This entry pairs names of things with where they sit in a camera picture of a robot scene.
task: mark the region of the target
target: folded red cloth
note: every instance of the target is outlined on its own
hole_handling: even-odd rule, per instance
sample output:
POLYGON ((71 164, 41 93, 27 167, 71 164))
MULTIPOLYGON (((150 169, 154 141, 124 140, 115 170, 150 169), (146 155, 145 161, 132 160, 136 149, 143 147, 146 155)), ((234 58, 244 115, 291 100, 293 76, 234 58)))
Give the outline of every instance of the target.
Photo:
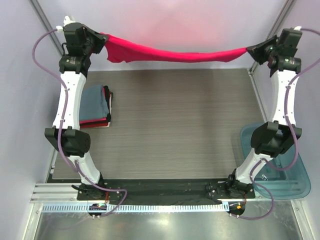
POLYGON ((133 42, 109 35, 105 47, 108 51, 108 60, 112 63, 126 63, 132 61, 165 61, 180 63, 199 62, 230 62, 239 58, 247 52, 245 47, 229 51, 218 51, 210 53, 199 52, 173 52, 158 50, 147 46, 135 44, 133 42))

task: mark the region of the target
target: teal laundry basket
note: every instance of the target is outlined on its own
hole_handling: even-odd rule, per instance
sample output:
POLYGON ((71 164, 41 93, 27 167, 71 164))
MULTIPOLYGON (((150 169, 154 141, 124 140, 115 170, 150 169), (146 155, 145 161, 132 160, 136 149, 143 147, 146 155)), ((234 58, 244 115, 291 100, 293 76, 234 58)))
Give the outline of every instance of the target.
MULTIPOLYGON (((250 141, 254 130, 262 124, 263 123, 249 124, 241 129, 240 140, 244 158, 246 158, 251 151, 250 141)), ((285 154, 278 155, 273 159, 271 163, 278 168, 284 168, 292 162, 294 155, 295 146, 292 146, 285 154)), ((278 200, 304 198, 311 190, 310 179, 300 155, 295 165, 286 171, 277 171, 265 165, 255 177, 255 181, 268 188, 274 196, 274 199, 278 200)), ((263 188, 254 186, 254 189, 262 196, 270 198, 267 191, 263 188)))

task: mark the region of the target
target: wood grain surface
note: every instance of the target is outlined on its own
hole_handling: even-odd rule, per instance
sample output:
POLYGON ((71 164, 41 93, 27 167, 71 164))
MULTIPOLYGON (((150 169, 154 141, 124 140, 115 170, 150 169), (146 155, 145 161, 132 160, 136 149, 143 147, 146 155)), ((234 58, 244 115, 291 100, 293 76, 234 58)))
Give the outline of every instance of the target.
MULTIPOLYGON (((105 179, 224 178, 244 158, 240 130, 262 122, 246 69, 90 72, 114 92, 111 126, 85 128, 105 179)), ((78 178, 58 156, 53 178, 78 178)))

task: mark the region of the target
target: metal floor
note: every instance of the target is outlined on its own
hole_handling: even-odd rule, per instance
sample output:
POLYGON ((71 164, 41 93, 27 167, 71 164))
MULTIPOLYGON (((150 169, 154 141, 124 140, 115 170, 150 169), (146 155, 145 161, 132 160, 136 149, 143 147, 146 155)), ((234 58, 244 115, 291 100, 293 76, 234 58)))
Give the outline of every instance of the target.
MULTIPOLYGON (((247 202, 244 216, 261 216, 269 201, 247 202)), ((35 240, 302 240, 290 201, 276 201, 264 219, 250 221, 226 212, 113 214, 88 219, 87 213, 42 213, 35 240)))
MULTIPOLYGON (((105 179, 225 178, 244 158, 240 130, 262 122, 246 69, 90 72, 114 92, 109 128, 83 129, 105 179)), ((58 156, 53 178, 78 178, 58 156)))

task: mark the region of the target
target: wall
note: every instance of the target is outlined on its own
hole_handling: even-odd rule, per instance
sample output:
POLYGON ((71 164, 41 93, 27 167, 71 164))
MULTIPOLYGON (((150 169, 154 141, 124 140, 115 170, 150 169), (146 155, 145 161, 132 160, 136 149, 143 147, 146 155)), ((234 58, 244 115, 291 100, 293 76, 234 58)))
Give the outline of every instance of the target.
MULTIPOLYGON (((34 42, 45 30, 26 0, 0 9, 0 238, 21 239, 35 186, 45 180, 52 147, 44 130, 52 125, 59 84, 32 61, 34 42)), ((37 58, 58 72, 59 55, 49 39, 37 58)))
MULTIPOLYGON (((303 0, 297 1, 283 28, 303 26, 305 28, 319 28, 320 1, 303 0)), ((320 57, 320 37, 313 33, 304 32, 298 45, 296 56, 302 59, 302 69, 312 64, 320 57)), ((255 77, 257 86, 267 114, 271 112, 272 99, 271 82, 269 81, 269 70, 260 66, 255 77)), ((299 140, 299 152, 305 168, 311 180, 311 192, 306 197, 306 210, 315 231, 316 239, 320 239, 320 209, 316 207, 320 198, 320 160, 319 136, 320 136, 320 65, 302 75, 297 83, 295 92, 294 114, 296 125, 302 128, 302 137, 299 140)))
MULTIPOLYGON (((263 41, 285 0, 39 0, 52 26, 66 15, 88 27, 137 44, 178 52, 216 52, 263 41)), ((248 54, 229 62, 110 63, 92 56, 91 71, 182 68, 249 68, 248 54)))

